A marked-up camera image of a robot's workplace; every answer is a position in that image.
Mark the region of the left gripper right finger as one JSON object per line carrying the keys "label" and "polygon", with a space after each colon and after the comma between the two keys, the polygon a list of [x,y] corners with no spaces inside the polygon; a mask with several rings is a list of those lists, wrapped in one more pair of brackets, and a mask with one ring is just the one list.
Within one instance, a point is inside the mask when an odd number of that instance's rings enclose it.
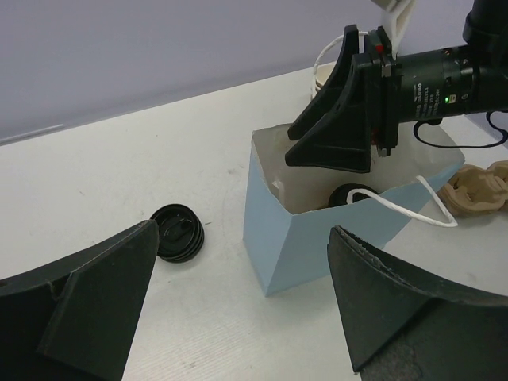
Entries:
{"label": "left gripper right finger", "polygon": [[329,270],[362,380],[505,380],[507,298],[423,270],[335,226]]}

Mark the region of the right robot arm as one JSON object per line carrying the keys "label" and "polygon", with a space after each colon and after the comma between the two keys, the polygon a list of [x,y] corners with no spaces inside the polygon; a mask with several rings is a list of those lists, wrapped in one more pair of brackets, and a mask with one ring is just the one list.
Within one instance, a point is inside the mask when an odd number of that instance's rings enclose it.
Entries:
{"label": "right robot arm", "polygon": [[371,154],[390,154],[402,123],[507,109],[507,4],[476,1],[464,45],[396,56],[383,27],[344,29],[330,77],[288,129],[290,167],[368,173]]}

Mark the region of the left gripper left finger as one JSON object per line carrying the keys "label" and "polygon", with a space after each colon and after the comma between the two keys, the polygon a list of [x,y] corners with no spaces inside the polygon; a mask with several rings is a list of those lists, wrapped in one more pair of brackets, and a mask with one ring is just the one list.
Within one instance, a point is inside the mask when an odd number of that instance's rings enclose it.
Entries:
{"label": "left gripper left finger", "polygon": [[1,281],[3,380],[120,380],[159,244],[153,220]]}

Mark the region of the blue paper bag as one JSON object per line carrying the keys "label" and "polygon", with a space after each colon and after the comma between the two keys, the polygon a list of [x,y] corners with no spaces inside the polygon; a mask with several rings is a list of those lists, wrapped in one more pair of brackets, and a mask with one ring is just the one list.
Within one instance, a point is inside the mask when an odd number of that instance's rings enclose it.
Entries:
{"label": "blue paper bag", "polygon": [[421,210],[464,163],[462,152],[445,149],[452,139],[442,128],[431,129],[437,146],[429,147],[405,123],[389,156],[372,152],[368,173],[289,167],[292,123],[252,134],[244,242],[267,296],[329,274],[336,225],[382,248],[409,223],[403,210]]}

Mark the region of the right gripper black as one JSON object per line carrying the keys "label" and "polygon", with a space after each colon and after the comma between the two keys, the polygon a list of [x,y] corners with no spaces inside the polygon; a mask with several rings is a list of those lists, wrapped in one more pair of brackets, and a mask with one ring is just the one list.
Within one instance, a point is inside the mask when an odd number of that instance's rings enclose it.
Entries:
{"label": "right gripper black", "polygon": [[[401,78],[391,40],[380,26],[368,32],[364,51],[357,54],[359,40],[358,27],[347,25],[318,54],[311,71],[310,103],[287,131],[290,140],[298,140],[285,154],[287,166],[363,174],[371,170],[371,146],[381,157],[396,147]],[[338,44],[340,54],[318,90],[321,60]]]}

